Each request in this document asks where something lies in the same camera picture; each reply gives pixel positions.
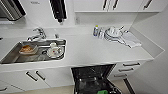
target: stainless steel sink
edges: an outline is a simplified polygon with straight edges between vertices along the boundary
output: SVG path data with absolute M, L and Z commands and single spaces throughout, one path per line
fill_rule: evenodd
M 50 43 L 55 42 L 58 46 L 64 48 L 66 40 L 46 40 L 46 41 L 22 41 L 13 47 L 13 49 L 2 59 L 1 64 L 11 64 L 11 63 L 25 63 L 25 62 L 37 62 L 37 61 L 48 61 L 48 60 L 60 60 L 64 57 L 64 53 L 57 58 L 50 58 L 46 53 L 50 48 Z M 20 49 L 24 45 L 37 45 L 38 51 L 33 55 L 22 55 L 19 53 Z

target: cabinet knob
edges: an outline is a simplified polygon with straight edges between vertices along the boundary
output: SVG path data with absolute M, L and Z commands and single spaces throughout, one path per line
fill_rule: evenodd
M 135 63 L 135 64 L 123 64 L 123 66 L 136 66 L 136 65 L 140 65 L 140 63 Z
M 42 76 L 42 74 L 40 74 L 40 72 L 39 71 L 36 71 L 36 74 L 41 78 L 41 79 L 43 79 L 43 80 L 45 80 L 46 78 L 45 77 L 43 77 Z
M 123 72 L 123 71 L 131 71 L 131 70 L 134 70 L 133 68 L 130 68 L 130 69 L 119 69 L 118 71 L 119 72 Z
M 30 78 L 32 78 L 34 81 L 37 81 L 37 80 L 38 80 L 38 78 L 34 77 L 29 71 L 26 72 L 26 74 L 27 74 Z
M 106 8 L 107 0 L 104 0 L 103 10 Z
M 118 74 L 118 75 L 114 75 L 114 77 L 126 77 L 127 74 Z
M 144 6 L 144 10 L 149 7 L 149 5 L 150 5 L 151 2 L 152 2 L 152 0 L 149 0 L 149 1 L 147 2 L 147 4 Z
M 115 0 L 114 6 L 113 6 L 113 10 L 117 7 L 117 3 L 118 3 L 118 0 Z
M 8 88 L 7 87 L 5 87 L 4 89 L 0 89 L 0 91 L 5 91 L 5 90 L 7 90 Z

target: cabinet door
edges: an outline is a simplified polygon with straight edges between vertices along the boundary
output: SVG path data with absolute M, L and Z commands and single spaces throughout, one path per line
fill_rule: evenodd
M 107 12 L 109 1 L 110 0 L 74 0 L 74 11 Z
M 40 69 L 37 71 L 39 72 L 38 75 L 41 76 L 41 79 L 43 79 L 51 87 L 74 85 L 70 67 Z
M 16 87 L 13 87 L 7 83 L 0 81 L 0 94 L 15 93 L 15 92 L 23 92 L 23 90 L 20 90 Z
M 139 12 L 161 12 L 167 4 L 168 0 L 144 0 Z
M 0 80 L 10 83 L 11 85 L 14 85 L 23 90 L 49 88 L 49 86 L 43 80 L 39 79 L 35 75 L 34 71 L 15 71 L 0 73 Z
M 143 0 L 111 0 L 109 12 L 137 12 Z

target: white cabinet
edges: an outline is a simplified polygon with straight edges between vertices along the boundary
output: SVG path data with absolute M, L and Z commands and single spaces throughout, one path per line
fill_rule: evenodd
M 161 12 L 167 4 L 168 0 L 74 0 L 74 11 Z
M 3 72 L 0 80 L 25 91 L 74 85 L 70 67 Z
M 15 71 L 0 73 L 0 80 L 10 83 L 23 90 L 49 88 L 49 86 L 35 75 L 34 71 Z
M 74 0 L 74 11 L 107 12 L 109 1 L 110 0 Z
M 111 0 L 109 12 L 137 12 L 143 0 Z
M 110 73 L 109 80 L 124 79 L 131 75 L 135 70 L 142 66 L 145 61 L 129 61 L 117 63 L 112 72 Z
M 144 0 L 138 12 L 161 12 L 167 4 L 168 0 Z
M 60 67 L 51 69 L 36 70 L 45 78 L 45 82 L 51 87 L 61 87 L 74 85 L 73 75 L 70 67 Z
M 10 84 L 0 81 L 0 94 L 22 92 L 23 90 L 16 88 Z

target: drawer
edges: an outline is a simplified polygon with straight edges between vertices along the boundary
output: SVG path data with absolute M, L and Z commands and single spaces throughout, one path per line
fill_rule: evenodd
M 129 61 L 117 63 L 108 78 L 110 80 L 124 79 L 144 63 L 145 61 Z
M 23 92 L 23 91 L 11 86 L 10 84 L 0 81 L 0 94 L 7 94 L 14 92 Z

